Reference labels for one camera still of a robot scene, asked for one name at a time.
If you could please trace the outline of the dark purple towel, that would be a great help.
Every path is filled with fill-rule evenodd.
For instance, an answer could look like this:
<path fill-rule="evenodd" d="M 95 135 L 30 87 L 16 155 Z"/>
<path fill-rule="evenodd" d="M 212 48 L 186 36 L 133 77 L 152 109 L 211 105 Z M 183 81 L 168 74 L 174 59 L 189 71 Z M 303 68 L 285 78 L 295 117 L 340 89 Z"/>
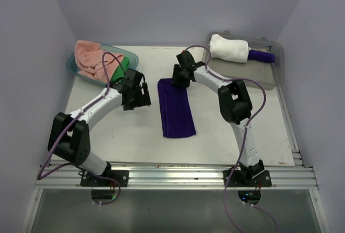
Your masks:
<path fill-rule="evenodd" d="M 162 78 L 157 83 L 162 132 L 165 138 L 181 139 L 196 135 L 186 88 Z"/>

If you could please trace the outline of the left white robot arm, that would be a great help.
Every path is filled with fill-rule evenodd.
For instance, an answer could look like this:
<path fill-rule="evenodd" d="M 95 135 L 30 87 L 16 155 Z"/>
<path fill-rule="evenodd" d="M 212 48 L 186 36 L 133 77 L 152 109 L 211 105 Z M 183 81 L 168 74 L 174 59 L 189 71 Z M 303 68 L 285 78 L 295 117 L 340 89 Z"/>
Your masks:
<path fill-rule="evenodd" d="M 52 155 L 93 175 L 93 180 L 100 186 L 111 182 L 110 164 L 91 150 L 90 131 L 112 110 L 122 107 L 125 111 L 151 104 L 148 84 L 144 77 L 138 79 L 122 78 L 108 83 L 97 97 L 85 106 L 69 114 L 58 113 L 53 125 L 48 144 L 48 156 L 41 167 L 37 179 L 50 173 L 43 170 Z"/>

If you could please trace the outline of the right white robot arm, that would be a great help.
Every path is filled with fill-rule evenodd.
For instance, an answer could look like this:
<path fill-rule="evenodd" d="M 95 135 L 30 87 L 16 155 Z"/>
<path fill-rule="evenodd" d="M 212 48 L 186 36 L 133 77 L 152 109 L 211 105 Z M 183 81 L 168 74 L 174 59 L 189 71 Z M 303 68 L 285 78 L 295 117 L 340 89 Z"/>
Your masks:
<path fill-rule="evenodd" d="M 214 73 L 200 62 L 190 66 L 174 65 L 172 84 L 187 88 L 191 82 L 200 83 L 217 93 L 220 113 L 234 132 L 239 149 L 236 166 L 240 170 L 233 168 L 230 180 L 236 185 L 254 185 L 265 167 L 252 133 L 253 106 L 245 83 Z"/>

